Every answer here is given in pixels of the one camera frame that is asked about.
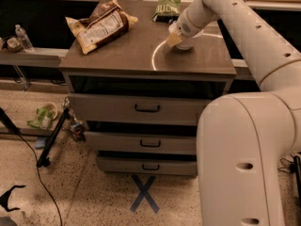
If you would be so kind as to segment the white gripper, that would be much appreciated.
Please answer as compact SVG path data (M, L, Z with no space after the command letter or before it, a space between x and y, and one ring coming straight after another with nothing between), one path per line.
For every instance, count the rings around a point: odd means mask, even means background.
M186 12L183 12L177 20L178 29L174 29L167 37L166 44L174 47L182 42L182 35L187 38L196 36L202 30L202 27L194 25L188 18Z

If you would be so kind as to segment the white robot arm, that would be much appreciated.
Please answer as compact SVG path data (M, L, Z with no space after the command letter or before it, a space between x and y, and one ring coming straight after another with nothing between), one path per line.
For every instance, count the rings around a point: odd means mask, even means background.
M260 89L221 96L201 113L202 226L285 226L277 163L301 150L301 54L244 0L195 0L168 45L195 36L216 18Z

